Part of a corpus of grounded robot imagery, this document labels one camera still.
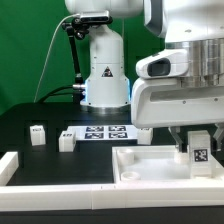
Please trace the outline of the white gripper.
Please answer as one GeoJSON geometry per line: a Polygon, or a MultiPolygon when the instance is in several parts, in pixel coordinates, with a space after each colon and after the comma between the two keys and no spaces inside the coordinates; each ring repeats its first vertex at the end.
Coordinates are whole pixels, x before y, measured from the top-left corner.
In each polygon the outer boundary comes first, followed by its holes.
{"type": "Polygon", "coordinates": [[[224,140],[224,86],[182,87],[181,77],[188,69],[184,49],[164,50],[138,61],[131,122],[137,128],[169,127],[180,153],[187,152],[187,145],[181,128],[174,126],[218,123],[213,150],[220,151],[224,140]]]}

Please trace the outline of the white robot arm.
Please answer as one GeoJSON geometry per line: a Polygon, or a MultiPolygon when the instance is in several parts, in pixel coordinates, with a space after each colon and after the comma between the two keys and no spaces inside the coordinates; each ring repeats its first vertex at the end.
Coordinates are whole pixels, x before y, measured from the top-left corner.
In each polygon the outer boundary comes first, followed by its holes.
{"type": "Polygon", "coordinates": [[[72,14],[140,14],[144,27],[164,40],[152,46],[143,33],[136,48],[131,119],[138,128],[175,129],[214,124],[224,140],[224,0],[65,0],[72,14]]]}

